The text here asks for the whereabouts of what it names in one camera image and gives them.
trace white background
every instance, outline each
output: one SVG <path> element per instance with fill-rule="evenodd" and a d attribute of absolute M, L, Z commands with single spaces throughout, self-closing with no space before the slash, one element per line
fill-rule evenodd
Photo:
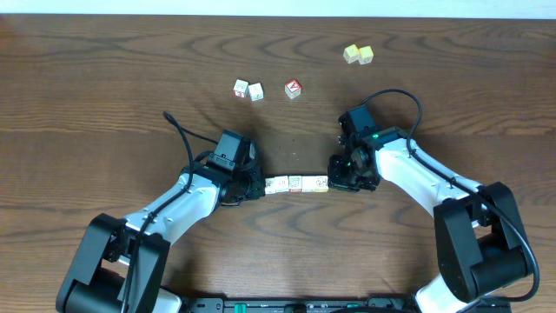
<path fill-rule="evenodd" d="M 556 0 L 0 0 L 0 13 L 556 19 Z"/>

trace wooden surface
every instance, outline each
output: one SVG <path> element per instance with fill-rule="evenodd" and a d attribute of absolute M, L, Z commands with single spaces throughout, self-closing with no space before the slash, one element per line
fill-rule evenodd
<path fill-rule="evenodd" d="M 373 62 L 346 64 L 351 43 L 371 44 Z M 234 98 L 236 78 L 261 82 L 264 100 Z M 293 78 L 304 89 L 290 101 Z M 0 19 L 0 311 L 53 311 L 90 220 L 139 210 L 175 182 L 187 157 L 163 110 L 214 139 L 254 137 L 269 175 L 325 173 L 338 116 L 385 88 L 422 100 L 415 139 L 429 154 L 512 189 L 541 268 L 539 294 L 514 311 L 554 312 L 556 22 L 118 16 Z M 385 127 L 416 117 L 402 96 L 369 108 Z M 172 248 L 164 283 L 366 297 L 415 292 L 437 273 L 433 219 L 382 182 L 219 209 Z"/>

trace yellow cube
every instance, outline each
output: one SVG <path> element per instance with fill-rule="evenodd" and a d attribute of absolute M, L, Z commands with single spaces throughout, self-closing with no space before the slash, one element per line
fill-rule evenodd
<path fill-rule="evenodd" d="M 344 58 L 348 63 L 352 63 L 359 58 L 359 49 L 352 44 L 344 50 Z"/>
<path fill-rule="evenodd" d="M 359 49 L 359 64 L 363 65 L 363 64 L 371 63 L 371 61 L 373 61 L 373 56 L 374 53 L 373 50 L 371 49 L 371 46 L 367 46 Z"/>

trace cube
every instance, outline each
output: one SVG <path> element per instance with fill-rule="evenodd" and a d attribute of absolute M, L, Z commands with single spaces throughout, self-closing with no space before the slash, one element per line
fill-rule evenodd
<path fill-rule="evenodd" d="M 276 193 L 275 179 L 273 177 L 264 180 L 264 193 L 266 195 Z"/>
<path fill-rule="evenodd" d="M 301 178 L 301 192 L 327 192 L 328 176 L 304 176 Z"/>
<path fill-rule="evenodd" d="M 234 95 L 236 97 L 245 97 L 248 93 L 249 83 L 238 79 L 235 81 Z"/>
<path fill-rule="evenodd" d="M 287 176 L 275 177 L 275 190 L 276 193 L 289 191 L 289 180 Z"/>
<path fill-rule="evenodd" d="M 249 95 L 252 101 L 261 100 L 263 97 L 261 83 L 249 85 Z"/>
<path fill-rule="evenodd" d="M 352 44 L 344 50 L 344 58 L 348 63 L 353 63 L 359 59 L 359 49 Z"/>
<path fill-rule="evenodd" d="M 301 192 L 301 176 L 290 176 L 289 180 L 289 192 Z"/>
<path fill-rule="evenodd" d="M 359 64 L 363 65 L 363 64 L 367 64 L 367 63 L 371 63 L 371 61 L 373 61 L 373 50 L 371 49 L 371 46 L 367 46 L 367 47 L 363 47 L 359 49 Z"/>
<path fill-rule="evenodd" d="M 286 83 L 286 94 L 290 99 L 293 99 L 301 94 L 301 85 L 297 80 Z"/>

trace wood grain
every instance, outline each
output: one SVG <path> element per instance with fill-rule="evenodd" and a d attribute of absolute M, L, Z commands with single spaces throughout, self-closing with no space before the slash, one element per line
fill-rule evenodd
<path fill-rule="evenodd" d="M 351 43 L 372 44 L 372 64 L 346 64 Z M 264 100 L 233 97 L 236 78 L 261 82 Z M 304 90 L 290 101 L 292 78 Z M 513 190 L 541 268 L 539 294 L 514 311 L 552 312 L 555 85 L 552 21 L 0 17 L 0 311 L 54 311 L 89 221 L 174 183 L 187 157 L 163 110 L 204 136 L 254 137 L 269 175 L 324 173 L 338 116 L 402 88 L 424 103 L 423 149 Z M 399 96 L 369 108 L 385 127 L 416 117 Z M 432 218 L 383 182 L 219 209 L 173 247 L 164 282 L 230 297 L 365 297 L 414 292 L 437 273 Z"/>

